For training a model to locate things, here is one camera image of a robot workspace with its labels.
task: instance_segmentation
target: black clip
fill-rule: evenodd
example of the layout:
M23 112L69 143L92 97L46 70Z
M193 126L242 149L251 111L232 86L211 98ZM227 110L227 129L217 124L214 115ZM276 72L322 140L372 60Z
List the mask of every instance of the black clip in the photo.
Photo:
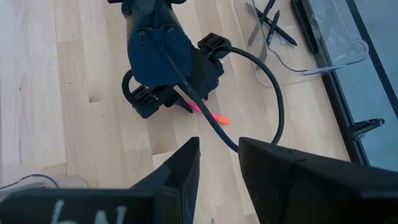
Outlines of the black clip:
M384 123L385 121L382 118L370 119L367 121L355 123L354 126L349 128L349 130L352 134L352 138L354 139L354 141L358 141L361 138L365 137L365 133L382 126Z
M222 37L220 35L210 33L207 35L205 38L203 38L201 41L198 42L198 47L200 49L200 52L204 53L205 55L211 54L214 49L220 46L232 46L231 41L229 41L227 38ZM229 52L220 52L215 55L210 56L210 61L214 62L215 58L221 59L224 58L225 56L228 55Z

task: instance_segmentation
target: black device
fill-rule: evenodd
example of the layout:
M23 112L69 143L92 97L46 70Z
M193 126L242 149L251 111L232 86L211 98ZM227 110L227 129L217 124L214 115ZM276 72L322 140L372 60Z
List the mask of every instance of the black device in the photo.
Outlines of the black device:
M276 146L283 131L284 108L281 90L272 72L255 56L230 47L227 39L214 34L200 42L200 49L193 48L172 12L172 3L184 2L125 0L122 4L133 68L124 77L122 89L137 112L146 118L162 104L183 105L174 86L187 93L217 134L239 154L243 179L261 223L396 222L398 174ZM187 49L174 51L178 40ZM218 77L223 73L219 58L228 52L252 60L274 85L280 110L277 134L271 144L241 138L239 146L235 145L201 101L208 90L217 86ZM134 54L146 60L137 59ZM136 62L132 60L142 65L135 67ZM150 66L158 67L150 69L158 73L145 73ZM131 93L128 82L132 77L142 82L142 86ZM0 221L2 224L193 223L199 160L199 138L191 138L130 189L15 192L0 203Z
M272 38L274 36L275 29L276 29L276 26L277 26L278 21L279 21L279 16L280 16L280 11L278 10L276 12L275 16L274 16L274 20L272 22L272 26L269 29L269 32L268 32L268 35L267 35L266 43L267 43L268 46L271 44Z
M252 6L250 3L246 3L246 7L248 7L249 12L254 12L255 14L257 14L257 16L259 18L262 17L262 12L255 8L254 6ZM269 27L272 26L272 20L268 17L266 17L265 21L264 21L267 25L269 25ZM293 37L291 37L290 35L288 35L282 28L280 28L278 25L275 28L275 31L281 35L286 41L288 41L289 43L293 44L294 46L297 46L297 42L293 39Z
M268 12L272 9L275 2L276 2L276 0L268 1L268 4L267 4L266 8L264 9L264 11L262 12L262 16L260 17L260 25L256 25L253 32L251 33L249 40L248 40L248 45L251 45L254 42L254 39L256 38L256 36L260 30L260 26L262 26L264 21L267 19Z

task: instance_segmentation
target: wooden floor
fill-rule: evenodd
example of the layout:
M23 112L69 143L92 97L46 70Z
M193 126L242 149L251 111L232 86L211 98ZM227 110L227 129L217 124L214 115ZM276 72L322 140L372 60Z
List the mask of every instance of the wooden floor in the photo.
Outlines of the wooden floor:
M280 0L276 7L288 5ZM0 0L0 184L41 172L80 175L94 188L126 188L199 136L195 223L258 222L237 155L202 115L173 107L143 120L124 99L129 61L120 11L104 0ZM214 32L246 48L233 0L188 0L175 12L193 43ZM291 15L282 17L283 27L296 26ZM292 35L304 46L299 32ZM278 120L274 91L257 84L252 65L237 55L224 68L209 109L233 122L224 129L235 142L240 136L270 141ZM320 78L282 91L280 145L348 160Z

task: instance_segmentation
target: black cable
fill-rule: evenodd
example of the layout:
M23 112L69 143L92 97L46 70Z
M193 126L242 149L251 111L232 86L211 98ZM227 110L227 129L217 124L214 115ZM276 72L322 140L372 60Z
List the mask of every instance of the black cable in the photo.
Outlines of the black cable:
M213 54L217 55L217 53L220 52L233 52L236 53L240 56L243 56L253 63L255 63L261 70L268 76L269 80L272 83L272 86L275 89L275 94L276 94L276 100L278 104L278 109L279 109L279 124L278 128L276 131L276 134L271 141L271 144L278 144L280 138L282 137L282 133L284 132L284 126L285 126L285 107L284 107L284 99L282 96L282 90L280 89L279 83L275 77L275 75L272 73L271 70L265 65L261 60L256 58L254 55L250 54L249 52L246 52L242 49L236 48L236 47L230 47L230 46L219 46L213 50Z
M170 58L166 50L164 49L164 46L159 44L159 49L162 55L166 58L166 60L169 62L170 66L172 66L173 70L175 71L176 75L178 78L181 80L182 84L185 86L187 89L187 95L199 106L201 112L203 115L205 115L206 119L209 121L210 125L213 127L213 129L216 131L218 136L235 152L238 152L238 146L228 137L228 135L224 132L224 130L221 128L221 126L218 124L216 119L214 119L213 115L210 113L209 109L206 107L206 105L202 102L201 98L198 96L196 93L195 89L189 84L187 79L181 74L180 70L177 68L177 66L174 64L173 60ZM283 133L283 128L284 128L284 104L283 104L283 97L282 97L282 91L280 90L280 86L272 72L268 69L266 65L264 65L258 58L255 56L251 55L250 53L247 53L241 49L237 49L235 47L217 47L214 49L213 53L217 54L219 52L234 52L236 54L242 55L243 57L248 58L249 60L253 61L256 65L259 66L269 77L271 83L273 84L275 88L275 92L277 95L277 102L278 102L278 107L279 107L279 125L278 125L278 130L276 132L276 135L274 139L272 140L271 144L277 144L282 137Z
M181 74L180 70L174 64L173 60L170 58L163 45L159 44L159 49L165 59L169 62L170 66L173 68L175 74L181 80L182 84L187 89L186 94L199 106L203 115L205 115L206 119L210 123L211 127L216 131L218 136L227 144L233 151L238 152L238 146L228 137L228 135L224 132L221 126L218 124L216 119L214 119L213 115L210 113L209 109L202 102L201 98L196 93L195 89L189 84L188 80Z

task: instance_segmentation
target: screw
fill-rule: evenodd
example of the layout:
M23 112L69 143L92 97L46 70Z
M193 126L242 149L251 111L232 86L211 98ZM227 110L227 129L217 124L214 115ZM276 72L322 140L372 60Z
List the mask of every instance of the screw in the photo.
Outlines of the screw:
M129 8L126 7L125 4L122 4L122 13L123 13L123 15L125 15L125 16L130 16L130 15L131 15Z
M143 47L146 44L146 41L148 40L148 35L144 31L141 31L138 34L138 44Z
M170 40L172 41L172 42L175 42L176 40L177 40L177 36L176 36L176 31L175 31L175 29L173 28L173 27L169 27L168 29L167 29L167 35L170 37Z

